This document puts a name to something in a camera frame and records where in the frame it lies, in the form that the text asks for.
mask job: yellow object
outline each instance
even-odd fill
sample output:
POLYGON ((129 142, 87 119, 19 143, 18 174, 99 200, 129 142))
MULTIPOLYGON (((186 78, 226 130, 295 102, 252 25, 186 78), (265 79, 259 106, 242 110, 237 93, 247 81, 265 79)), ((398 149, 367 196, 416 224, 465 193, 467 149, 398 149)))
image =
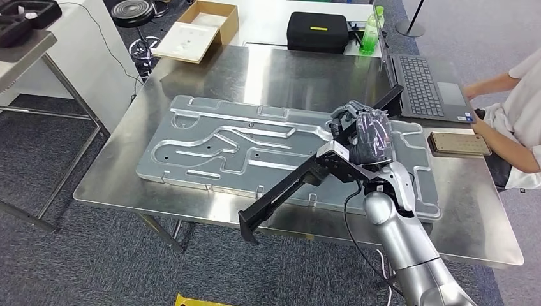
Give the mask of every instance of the yellow object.
POLYGON ((194 300, 192 298, 185 298, 182 295, 177 294, 177 300, 175 301, 175 306, 229 306, 229 305, 194 300))

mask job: plastic bottle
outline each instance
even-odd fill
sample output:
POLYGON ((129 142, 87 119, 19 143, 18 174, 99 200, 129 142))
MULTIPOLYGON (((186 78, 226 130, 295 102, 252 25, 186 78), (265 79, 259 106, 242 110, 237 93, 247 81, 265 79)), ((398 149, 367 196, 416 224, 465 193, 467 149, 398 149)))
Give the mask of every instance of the plastic bottle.
MULTIPOLYGON (((378 14, 377 21, 380 23, 380 28, 383 27, 385 23, 385 18, 383 17, 383 7, 377 6, 376 13, 378 14)), ((378 28, 376 25, 376 17, 374 14, 368 17, 366 26, 364 28, 364 35, 362 37, 362 48, 360 50, 363 55, 371 55, 376 50, 376 45, 378 44, 378 28)))

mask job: metal table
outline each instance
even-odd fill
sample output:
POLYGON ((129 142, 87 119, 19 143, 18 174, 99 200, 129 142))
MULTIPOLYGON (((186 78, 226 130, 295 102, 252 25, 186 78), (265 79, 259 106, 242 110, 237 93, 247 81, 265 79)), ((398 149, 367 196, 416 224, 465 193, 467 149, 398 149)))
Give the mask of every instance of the metal table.
MULTIPOLYGON (((228 46, 199 65, 162 59, 77 187, 74 198, 139 214, 180 248, 151 215, 238 226, 237 212, 254 202, 140 179, 136 165, 171 100, 179 94, 329 112, 350 99, 376 101, 388 88, 381 59, 228 46)), ((470 129, 427 127, 431 131, 470 129)), ((493 267, 521 265, 521 250, 482 158, 432 157, 443 218, 427 226, 443 258, 493 267)), ((350 215, 357 240, 378 245, 368 220, 350 215)), ((343 215, 282 205, 261 231, 350 243, 343 215)))
POLYGON ((24 43, 6 49, 0 49, 0 92, 5 91, 11 87, 17 79, 36 61, 43 59, 47 67, 58 78, 58 81, 62 83, 64 88, 73 96, 73 99, 84 109, 86 115, 79 115, 73 113, 55 113, 44 110, 36 110, 31 108, 21 108, 14 106, 0 106, 2 111, 18 112, 18 113, 31 113, 36 115, 48 115, 54 117, 63 117, 79 120, 91 120, 95 123, 96 128, 88 137, 82 148, 79 150, 77 156, 71 161, 68 169, 60 181, 55 186, 52 194, 49 196, 47 202, 40 209, 40 211, 34 216, 12 204, 0 200, 0 210, 3 210, 9 214, 18 217, 19 219, 29 222, 45 231, 54 232, 56 227, 43 220, 43 216, 47 213, 47 210, 54 201, 56 195, 62 189, 62 186, 67 181, 75 169, 77 163, 80 161, 83 154, 92 144, 92 141, 99 133, 109 136, 109 132, 105 126, 100 122, 99 118, 90 109, 88 104, 80 96, 77 90, 72 86, 68 78, 62 73, 60 68, 55 64, 52 58, 46 53, 47 50, 56 43, 56 37, 48 31, 34 31, 32 36, 24 43))

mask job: stool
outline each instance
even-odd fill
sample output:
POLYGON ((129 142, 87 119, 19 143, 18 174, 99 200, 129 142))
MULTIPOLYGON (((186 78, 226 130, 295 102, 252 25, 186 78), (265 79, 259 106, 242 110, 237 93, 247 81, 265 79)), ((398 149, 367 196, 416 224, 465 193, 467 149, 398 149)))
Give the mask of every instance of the stool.
POLYGON ((159 1, 159 0, 151 0, 151 1, 152 1, 152 7, 154 8, 154 18, 162 17, 169 10, 169 4, 163 1, 159 1))
POLYGON ((161 40, 154 36, 144 37, 139 29, 154 18, 154 6, 146 0, 124 0, 111 9, 113 22, 118 27, 135 28, 139 39, 131 43, 128 52, 132 59, 145 61, 148 73, 152 73, 152 52, 161 40))

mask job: white shirt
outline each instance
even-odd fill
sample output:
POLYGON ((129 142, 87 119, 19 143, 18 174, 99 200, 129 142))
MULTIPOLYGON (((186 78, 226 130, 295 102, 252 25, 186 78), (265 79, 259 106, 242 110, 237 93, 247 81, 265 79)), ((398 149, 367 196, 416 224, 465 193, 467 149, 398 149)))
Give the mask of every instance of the white shirt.
MULTIPOLYGON (((530 149, 541 164, 541 49, 509 71, 521 81, 507 100, 487 107, 484 121, 501 134, 530 149)), ((541 188, 541 173, 512 167, 505 188, 541 188)))

